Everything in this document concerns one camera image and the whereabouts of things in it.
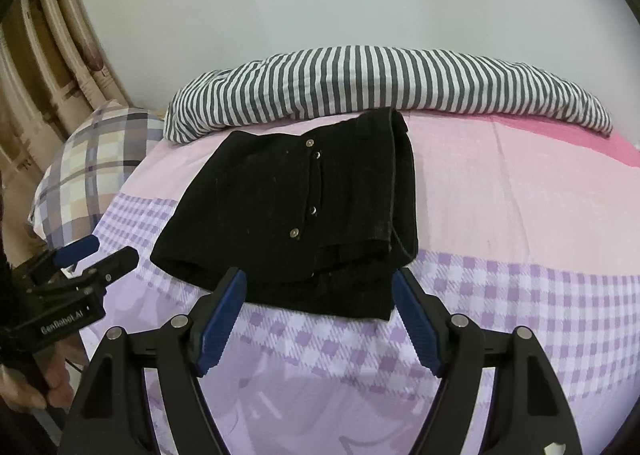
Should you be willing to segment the person's left hand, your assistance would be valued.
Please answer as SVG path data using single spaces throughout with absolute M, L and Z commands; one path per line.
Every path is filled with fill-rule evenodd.
M 58 409 L 70 408 L 74 390 L 62 354 L 53 351 L 41 359 L 40 365 L 49 387 L 45 394 L 27 383 L 26 377 L 16 369 L 1 366 L 1 397 L 10 409 L 26 412 L 45 409 L 48 405 Z

